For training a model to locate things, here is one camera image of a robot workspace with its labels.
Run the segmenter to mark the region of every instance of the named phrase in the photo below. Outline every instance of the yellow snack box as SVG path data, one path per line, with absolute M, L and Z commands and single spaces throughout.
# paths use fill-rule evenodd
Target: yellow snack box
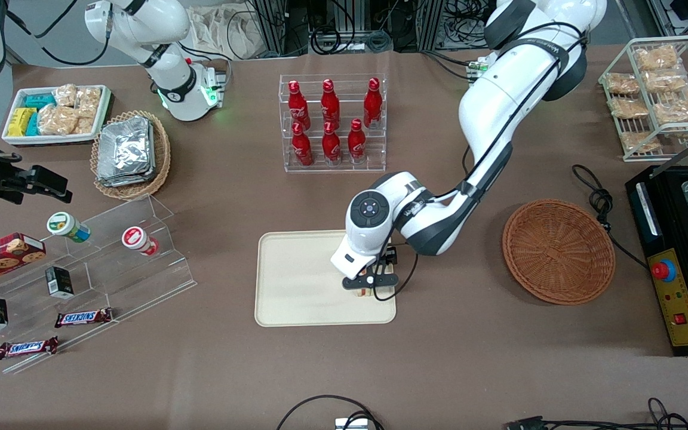
M 25 136 L 30 116 L 36 113 L 36 108 L 17 108 L 12 113 L 12 120 L 7 126 L 8 136 Z

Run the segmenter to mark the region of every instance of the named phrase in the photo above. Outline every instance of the coca-cola bottle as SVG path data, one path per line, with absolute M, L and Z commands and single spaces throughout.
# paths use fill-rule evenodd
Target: coca-cola bottle
M 365 115 L 363 115 L 363 122 L 366 128 L 377 128 L 382 120 L 382 92 L 379 90 L 379 79 L 371 77 L 368 82 L 368 94 L 365 95 Z
M 295 122 L 291 126 L 294 137 L 291 139 L 291 145 L 294 146 L 294 154 L 297 156 L 299 163 L 306 167 L 314 163 L 314 156 L 312 155 L 312 148 L 309 144 L 309 138 L 304 134 L 302 125 Z
M 322 120 L 323 122 L 330 122 L 333 124 L 333 130 L 339 129 L 339 96 L 333 92 L 333 81 L 326 79 L 322 82 L 322 98 L 320 105 L 322 106 Z
M 366 134 L 363 131 L 363 122 L 355 118 L 352 120 L 352 128 L 347 136 L 349 146 L 349 157 L 352 164 L 362 164 L 366 160 Z
M 297 81 L 288 82 L 288 90 L 290 95 L 288 97 L 288 109 L 291 112 L 291 117 L 294 122 L 298 122 L 304 127 L 304 131 L 309 130 L 311 121 L 309 120 L 309 109 L 306 107 L 306 100 L 299 90 L 299 83 Z
M 336 128 L 332 122 L 322 125 L 325 134 L 322 135 L 322 152 L 325 155 L 325 163 L 328 166 L 338 166 L 342 162 L 341 149 L 339 149 L 339 136 L 336 136 Z

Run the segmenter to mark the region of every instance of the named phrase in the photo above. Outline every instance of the aluminum foil container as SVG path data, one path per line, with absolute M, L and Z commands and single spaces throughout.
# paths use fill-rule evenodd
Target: aluminum foil container
M 106 187 L 153 179 L 156 174 L 153 125 L 137 115 L 104 126 L 97 158 L 97 180 Z

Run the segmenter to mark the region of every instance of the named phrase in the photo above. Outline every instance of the table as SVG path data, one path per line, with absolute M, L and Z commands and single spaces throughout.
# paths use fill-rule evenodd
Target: table
M 570 172 L 582 163 L 615 198 L 615 237 L 641 255 L 622 185 L 645 165 L 621 161 L 595 84 L 620 48 L 590 48 L 584 82 L 522 122 L 507 168 L 455 245 L 418 261 L 393 322 L 338 327 L 254 322 L 262 234 L 342 229 L 349 200 L 379 177 L 284 172 L 278 75 L 388 71 L 388 171 L 409 170 L 436 193 L 462 176 L 461 79 L 418 54 L 239 62 L 225 108 L 183 123 L 148 92 L 141 67 L 16 66 L 16 89 L 106 84 L 117 97 L 114 113 L 144 109 L 161 118 L 174 155 L 156 197 L 175 212 L 172 237 L 199 285 L 24 373 L 0 374 L 0 430 L 275 428 L 287 409 L 316 394 L 356 398 L 403 430 L 499 428 L 534 414 L 638 422 L 652 395 L 688 418 L 688 358 L 669 356 L 642 268 L 618 253 L 606 293 L 560 307 L 524 291 L 500 251 L 503 225 L 521 204 L 560 198 L 589 209 L 589 190 Z M 23 164 L 68 177 L 68 210 L 77 217 L 119 203 L 94 189 L 88 146 L 18 152 Z M 2 203 L 0 236 L 46 236 L 46 218 L 65 208 L 46 196 L 28 196 L 21 207 Z M 398 273 L 412 261 L 403 255 Z M 287 427 L 332 428 L 352 411 L 321 400 Z

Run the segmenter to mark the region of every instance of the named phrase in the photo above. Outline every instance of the brown wicker basket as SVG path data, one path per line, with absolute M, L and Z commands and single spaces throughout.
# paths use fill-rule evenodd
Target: brown wicker basket
M 607 232 L 585 210 L 559 199 L 539 199 L 511 215 L 503 256 L 527 291 L 557 305 L 596 299 L 615 274 Z
M 135 199 L 143 194 L 153 194 L 161 188 L 164 184 L 167 175 L 169 175 L 169 168 L 171 166 L 171 146 L 169 145 L 169 136 L 161 125 L 161 121 L 150 112 L 140 112 L 137 110 L 131 112 L 124 112 L 120 115 L 114 116 L 107 123 L 121 122 L 130 119 L 132 116 L 144 116 L 153 123 L 153 145 L 155 145 L 155 165 L 158 174 L 150 182 L 132 183 L 123 187 L 105 187 L 98 180 L 95 180 L 95 187 L 106 196 L 117 199 Z M 97 151 L 99 147 L 100 135 L 95 136 L 92 143 L 92 158 L 90 158 L 90 168 L 92 173 L 97 175 Z

